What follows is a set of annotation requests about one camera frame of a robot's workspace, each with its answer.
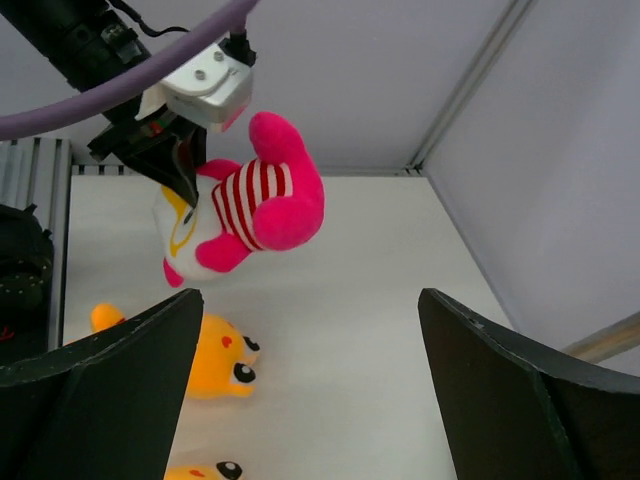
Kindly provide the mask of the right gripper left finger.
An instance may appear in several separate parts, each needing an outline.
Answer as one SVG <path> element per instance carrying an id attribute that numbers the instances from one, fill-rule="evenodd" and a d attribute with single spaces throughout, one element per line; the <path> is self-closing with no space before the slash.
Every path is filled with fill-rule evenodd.
<path id="1" fill-rule="evenodd" d="M 137 316 L 1 368 L 4 479 L 161 479 L 200 333 L 185 289 Z"/>

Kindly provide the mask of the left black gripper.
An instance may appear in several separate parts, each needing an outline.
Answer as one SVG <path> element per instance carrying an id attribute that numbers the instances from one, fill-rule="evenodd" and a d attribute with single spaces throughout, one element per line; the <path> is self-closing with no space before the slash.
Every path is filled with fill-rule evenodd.
<path id="1" fill-rule="evenodd" d="M 91 157 L 109 155 L 168 187 L 189 206 L 199 199 L 196 169 L 206 160 L 206 130 L 163 106 L 143 120 L 120 118 L 88 143 Z"/>

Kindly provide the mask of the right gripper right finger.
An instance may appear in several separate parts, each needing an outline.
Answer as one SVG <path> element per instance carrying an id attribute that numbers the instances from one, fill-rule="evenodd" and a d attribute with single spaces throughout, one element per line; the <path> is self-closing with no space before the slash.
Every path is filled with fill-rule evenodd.
<path id="1" fill-rule="evenodd" d="M 435 289 L 422 337 L 460 479 L 636 479 L 639 379 L 573 358 Z"/>

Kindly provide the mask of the pink plush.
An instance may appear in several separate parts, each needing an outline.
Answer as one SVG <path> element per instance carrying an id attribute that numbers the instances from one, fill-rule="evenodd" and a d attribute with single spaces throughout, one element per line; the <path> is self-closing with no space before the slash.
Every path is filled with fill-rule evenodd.
<path id="1" fill-rule="evenodd" d="M 170 286 L 213 280 L 254 253 L 297 248 L 321 228 L 324 185 L 296 127 L 259 112 L 249 122 L 249 139 L 253 160 L 212 159 L 197 168 L 196 206 L 159 188 L 153 216 Z"/>

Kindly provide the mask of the yellow dotted plush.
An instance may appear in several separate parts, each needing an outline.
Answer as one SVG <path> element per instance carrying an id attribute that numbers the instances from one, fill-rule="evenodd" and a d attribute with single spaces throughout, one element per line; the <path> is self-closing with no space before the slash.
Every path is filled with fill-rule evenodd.
<path id="1" fill-rule="evenodd" d="M 215 464 L 191 464 L 169 467 L 164 480 L 240 480 L 244 478 L 243 468 L 233 461 Z"/>
<path id="2" fill-rule="evenodd" d="M 156 335 L 160 351 L 153 356 L 147 374 L 137 376 L 137 390 L 146 391 L 174 372 L 171 358 L 175 341 L 181 336 L 180 327 Z M 186 383 L 186 396 L 198 400 L 251 396 L 256 382 L 252 365 L 259 354 L 259 344 L 230 322 L 216 315 L 204 314 Z"/>

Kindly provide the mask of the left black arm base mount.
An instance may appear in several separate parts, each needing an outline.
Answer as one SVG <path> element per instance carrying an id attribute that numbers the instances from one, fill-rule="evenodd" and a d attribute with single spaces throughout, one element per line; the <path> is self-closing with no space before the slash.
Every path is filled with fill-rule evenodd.
<path id="1" fill-rule="evenodd" d="M 36 206 L 1 206 L 1 345 L 28 355 L 46 350 L 55 249 Z"/>

